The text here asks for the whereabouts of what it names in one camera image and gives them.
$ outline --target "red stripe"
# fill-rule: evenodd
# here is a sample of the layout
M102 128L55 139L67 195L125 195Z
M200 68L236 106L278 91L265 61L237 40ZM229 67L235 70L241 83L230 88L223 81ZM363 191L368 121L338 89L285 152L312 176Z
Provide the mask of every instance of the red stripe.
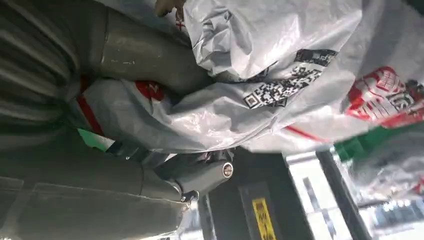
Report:
M84 97L84 95L79 95L76 98L76 101L79 104L79 107L82 110L82 113L84 114L85 118L87 119L88 123L91 126L91 129L93 130L94 133L104 136L105 134L103 133L102 127L100 127L99 122L96 119L96 116L94 115L93 110L91 109L90 105L87 103L86 98Z
M317 136L311 135L311 134L309 134L309 133L307 133L307 132L304 132L304 131L302 131L302 130L300 130L300 129L297 129L297 128L293 127L293 126L286 126L286 127L285 127L285 129L287 129L287 130L289 130L289 131L292 131L292 132L294 132L294 133L297 133L297 134L299 134L299 135L300 135L300 136L302 136L302 137L305 137L305 138L307 138L307 139L311 139L311 140L314 140L314 141L317 141L317 142L323 142L323 143L328 143L328 142L330 142L330 141L328 141L328 140L326 140L326 139L322 139L322 138L320 138L320 137L317 137Z
M371 106L371 104L369 102L366 103L366 106L369 108L369 110L373 110L373 106Z

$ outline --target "plastic bag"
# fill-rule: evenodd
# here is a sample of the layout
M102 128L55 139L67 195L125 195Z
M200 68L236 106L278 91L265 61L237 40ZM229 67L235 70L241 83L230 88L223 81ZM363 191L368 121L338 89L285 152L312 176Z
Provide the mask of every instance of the plastic bag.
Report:
M103 79L71 106L81 127L169 153L288 155L421 121L423 19L403 2L358 2L189 0L194 55L219 82L178 99L154 82Z
M350 179L365 200L422 199L424 125L397 135L369 156L353 159Z

